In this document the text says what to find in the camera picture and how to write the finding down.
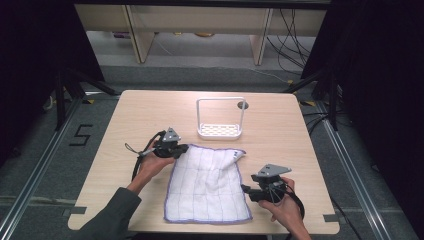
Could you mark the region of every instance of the wooden table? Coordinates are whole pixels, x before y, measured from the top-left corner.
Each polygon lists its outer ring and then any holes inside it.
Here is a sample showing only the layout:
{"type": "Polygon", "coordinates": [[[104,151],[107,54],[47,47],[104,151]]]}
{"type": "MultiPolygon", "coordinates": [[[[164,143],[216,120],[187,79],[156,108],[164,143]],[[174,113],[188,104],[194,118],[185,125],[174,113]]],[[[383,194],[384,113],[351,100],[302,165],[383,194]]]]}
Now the wooden table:
{"type": "MultiPolygon", "coordinates": [[[[202,116],[214,111],[206,105],[202,116]]],[[[215,116],[222,121],[240,109],[224,110],[215,116]]],[[[102,143],[98,149],[76,206],[87,207],[85,214],[72,214],[68,225],[79,229],[93,218],[109,201],[116,189],[131,180],[136,154],[128,151],[128,143],[137,151],[144,149],[150,138],[168,127],[182,137],[180,143],[194,143],[211,148],[239,148],[247,153],[238,161],[246,185],[258,188],[250,175],[271,163],[292,168],[284,174],[296,181],[296,193],[306,209],[305,225],[311,234],[336,234],[338,222],[326,222],[325,215],[335,214],[327,187],[315,156],[299,105],[291,94],[188,92],[188,91],[125,91],[118,102],[102,143]],[[197,134],[196,100],[201,97],[244,97],[243,133],[238,140],[203,140],[197,134]]],[[[131,219],[131,231],[279,234],[287,230],[270,222],[271,214],[251,202],[253,220],[243,224],[170,224],[163,219],[164,200],[172,166],[167,166],[142,191],[142,203],[131,219]]]]}

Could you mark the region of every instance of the white basket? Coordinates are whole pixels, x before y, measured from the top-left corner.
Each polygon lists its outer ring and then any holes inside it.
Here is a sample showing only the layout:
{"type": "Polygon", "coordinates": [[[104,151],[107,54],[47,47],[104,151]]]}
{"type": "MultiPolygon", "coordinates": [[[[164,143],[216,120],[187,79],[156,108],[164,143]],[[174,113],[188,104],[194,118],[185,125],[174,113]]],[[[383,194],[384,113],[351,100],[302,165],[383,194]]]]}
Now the white basket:
{"type": "Polygon", "coordinates": [[[242,123],[244,109],[246,108],[246,100],[243,97],[217,97],[217,98],[199,98],[196,102],[197,106],[197,132],[202,139],[206,140],[236,140],[242,133],[242,123]],[[210,100],[241,100],[241,114],[239,124],[206,124],[200,121],[200,102],[210,100]]]}

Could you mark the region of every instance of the aluminum rail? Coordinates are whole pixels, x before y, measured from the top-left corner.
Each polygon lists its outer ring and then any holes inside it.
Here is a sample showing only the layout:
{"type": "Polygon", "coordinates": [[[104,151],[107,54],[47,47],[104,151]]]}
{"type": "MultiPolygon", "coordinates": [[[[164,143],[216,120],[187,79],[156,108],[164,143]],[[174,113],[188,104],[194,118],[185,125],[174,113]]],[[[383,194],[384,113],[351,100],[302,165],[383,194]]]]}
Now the aluminum rail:
{"type": "MultiPolygon", "coordinates": [[[[322,102],[317,102],[317,107],[320,112],[327,111],[322,102]]],[[[349,153],[347,152],[339,136],[339,133],[334,131],[328,120],[324,120],[323,122],[376,239],[392,239],[383,221],[383,218],[381,217],[374,201],[372,200],[364,183],[362,182],[362,179],[355,168],[355,164],[350,158],[349,153]]]]}
{"type": "Polygon", "coordinates": [[[18,225],[25,212],[26,207],[28,206],[28,203],[31,200],[32,195],[40,184],[44,173],[47,171],[47,168],[49,167],[50,162],[56,153],[56,150],[64,134],[66,133],[73,115],[75,114],[78,107],[81,106],[81,103],[81,99],[72,100],[72,103],[67,111],[68,117],[66,121],[63,123],[62,127],[53,134],[52,139],[44,150],[40,160],[38,160],[38,163],[28,178],[25,186],[21,190],[19,196],[16,198],[12,207],[9,209],[6,217],[2,219],[0,225],[0,237],[2,240],[8,240],[11,238],[16,226],[18,225]]]}

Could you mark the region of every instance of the checkered cloth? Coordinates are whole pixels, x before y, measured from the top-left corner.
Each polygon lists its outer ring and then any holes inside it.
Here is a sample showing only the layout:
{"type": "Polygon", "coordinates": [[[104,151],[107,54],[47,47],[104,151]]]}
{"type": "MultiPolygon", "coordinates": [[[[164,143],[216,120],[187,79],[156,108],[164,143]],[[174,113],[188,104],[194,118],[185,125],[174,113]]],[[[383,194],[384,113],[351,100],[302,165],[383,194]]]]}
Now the checkered cloth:
{"type": "Polygon", "coordinates": [[[174,164],[165,200],[165,220],[213,224],[251,220],[237,167],[245,153],[191,144],[174,164]]]}

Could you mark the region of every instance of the gray floor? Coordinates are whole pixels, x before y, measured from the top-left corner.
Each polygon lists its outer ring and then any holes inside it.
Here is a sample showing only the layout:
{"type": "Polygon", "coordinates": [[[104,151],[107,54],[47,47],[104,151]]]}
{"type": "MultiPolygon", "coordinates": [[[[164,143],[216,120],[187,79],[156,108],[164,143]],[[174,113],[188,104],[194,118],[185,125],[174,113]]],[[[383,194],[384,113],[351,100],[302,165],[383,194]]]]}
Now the gray floor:
{"type": "MultiPolygon", "coordinates": [[[[147,62],[138,64],[129,39],[116,39],[108,32],[88,32],[92,46],[107,83],[117,90],[125,89],[175,89],[210,91],[280,92],[288,81],[299,81],[301,69],[287,60],[277,58],[267,44],[261,66],[253,64],[248,36],[214,35],[201,38],[194,34],[159,33],[150,50],[147,62]]],[[[278,44],[275,36],[271,40],[278,44]]],[[[310,49],[314,38],[299,38],[310,49]]],[[[314,84],[296,93],[299,101],[312,101],[310,93],[314,84]]],[[[84,86],[87,91],[96,91],[84,86]]],[[[11,239],[67,239],[72,231],[67,228],[69,209],[78,197],[79,190],[91,166],[107,123],[118,99],[96,97],[92,104],[81,104],[72,118],[58,150],[44,173],[29,206],[20,219],[11,239]],[[90,135],[85,146],[73,147],[83,139],[74,134],[81,124],[91,124],[80,133],[90,135]]],[[[301,106],[304,114],[318,112],[317,107],[301,106]]],[[[4,216],[24,187],[44,149],[54,134],[55,109],[40,116],[28,137],[20,145],[22,155],[12,158],[0,169],[0,216],[4,216]]],[[[305,115],[305,124],[316,115],[305,115]]],[[[367,193],[375,203],[391,239],[418,239],[402,210],[390,193],[380,174],[370,166],[372,159],[351,126],[346,115],[337,117],[341,139],[348,149],[367,193]]],[[[314,239],[357,239],[350,221],[362,239],[376,237],[359,198],[341,164],[324,124],[317,125],[311,134],[318,161],[330,195],[341,206],[347,218],[335,207],[340,217],[341,230],[333,236],[313,236],[314,239]]],[[[273,236],[274,240],[284,239],[273,236]]]]}

